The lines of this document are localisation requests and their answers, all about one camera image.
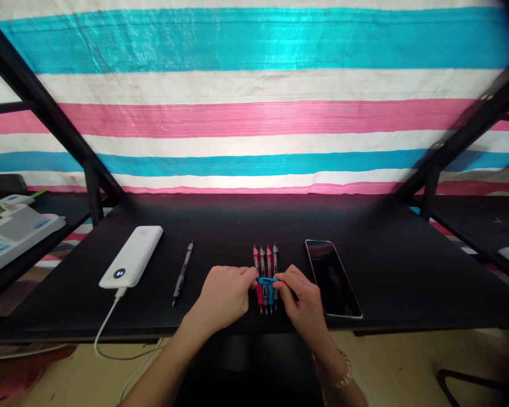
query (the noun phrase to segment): black pen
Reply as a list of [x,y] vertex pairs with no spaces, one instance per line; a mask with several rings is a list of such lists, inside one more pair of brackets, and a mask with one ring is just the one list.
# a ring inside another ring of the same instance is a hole
[[194,240],[191,241],[189,246],[187,247],[187,255],[185,256],[185,262],[183,263],[183,267],[181,268],[181,273],[179,273],[179,278],[177,278],[177,283],[175,284],[175,292],[174,292],[174,300],[171,303],[171,306],[175,306],[175,301],[181,295],[181,287],[183,286],[183,281],[185,280],[185,273],[187,271],[188,259],[191,257],[192,248],[194,247]]

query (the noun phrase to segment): bracelet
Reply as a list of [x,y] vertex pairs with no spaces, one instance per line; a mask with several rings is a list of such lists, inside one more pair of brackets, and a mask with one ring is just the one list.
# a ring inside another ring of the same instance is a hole
[[347,357],[347,355],[338,348],[339,353],[341,354],[341,357],[343,360],[345,360],[345,363],[347,364],[347,373],[342,377],[342,379],[338,382],[328,382],[327,380],[323,380],[322,374],[318,371],[318,368],[316,368],[317,365],[315,365],[315,370],[317,372],[317,376],[321,383],[325,386],[335,388],[335,389],[341,389],[347,387],[351,382],[354,380],[352,377],[352,369],[351,369],[351,361]]

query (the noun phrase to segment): smartphone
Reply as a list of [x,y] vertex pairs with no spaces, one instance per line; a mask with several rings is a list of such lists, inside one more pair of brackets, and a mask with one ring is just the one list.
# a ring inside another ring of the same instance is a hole
[[315,283],[321,290],[322,308],[332,317],[363,317],[351,283],[331,241],[306,240],[305,247]]

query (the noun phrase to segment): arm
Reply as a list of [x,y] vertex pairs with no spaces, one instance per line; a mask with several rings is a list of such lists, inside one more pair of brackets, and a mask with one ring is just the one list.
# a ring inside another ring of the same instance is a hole
[[172,406],[183,375],[203,344],[249,309],[248,290],[257,277],[254,267],[213,267],[200,297],[121,407]]
[[[326,327],[318,287],[295,266],[277,273],[275,278],[279,281],[273,286],[281,293],[288,317],[313,353],[328,406],[367,406],[362,390],[349,374],[347,363]],[[291,290],[298,301],[294,300]]]

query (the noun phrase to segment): striped curtain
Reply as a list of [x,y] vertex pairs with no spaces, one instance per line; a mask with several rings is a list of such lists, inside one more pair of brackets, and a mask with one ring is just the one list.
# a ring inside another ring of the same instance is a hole
[[[138,193],[391,193],[509,65],[496,0],[0,0],[0,28]],[[0,172],[85,189],[31,112],[0,115]],[[494,192],[509,122],[438,188]]]

